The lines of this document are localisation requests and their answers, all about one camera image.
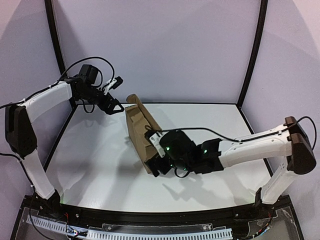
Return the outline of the brown cardboard box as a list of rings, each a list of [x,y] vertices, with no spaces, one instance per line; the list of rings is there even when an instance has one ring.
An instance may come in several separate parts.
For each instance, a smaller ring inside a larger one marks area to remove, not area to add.
[[[152,174],[146,161],[154,157],[158,152],[156,148],[145,138],[149,127],[153,130],[161,130],[156,120],[147,110],[136,94],[131,94],[126,98],[126,102],[133,104],[125,108],[126,125],[129,138],[148,174]]]

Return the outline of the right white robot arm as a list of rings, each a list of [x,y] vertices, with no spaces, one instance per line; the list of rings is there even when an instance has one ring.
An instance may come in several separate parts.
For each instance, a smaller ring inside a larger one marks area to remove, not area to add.
[[[284,157],[270,180],[255,193],[256,208],[271,206],[297,177],[310,173],[317,165],[315,144],[310,143],[300,125],[304,119],[310,117],[288,116],[283,124],[270,130],[238,138],[218,133],[201,144],[187,136],[185,127],[156,129],[145,125],[144,137],[157,151],[145,164],[155,177],[182,170],[185,178],[190,173],[220,172],[249,161]]]

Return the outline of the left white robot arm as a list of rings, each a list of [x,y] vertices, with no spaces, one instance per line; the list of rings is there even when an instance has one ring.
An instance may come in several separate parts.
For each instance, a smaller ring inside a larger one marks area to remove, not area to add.
[[[112,76],[96,84],[99,69],[84,64],[74,76],[64,76],[52,85],[20,102],[5,106],[5,140],[18,158],[35,195],[53,212],[60,208],[61,197],[51,183],[39,154],[39,123],[57,106],[70,100],[82,101],[98,107],[111,116],[124,111],[110,91],[123,84],[120,76]]]

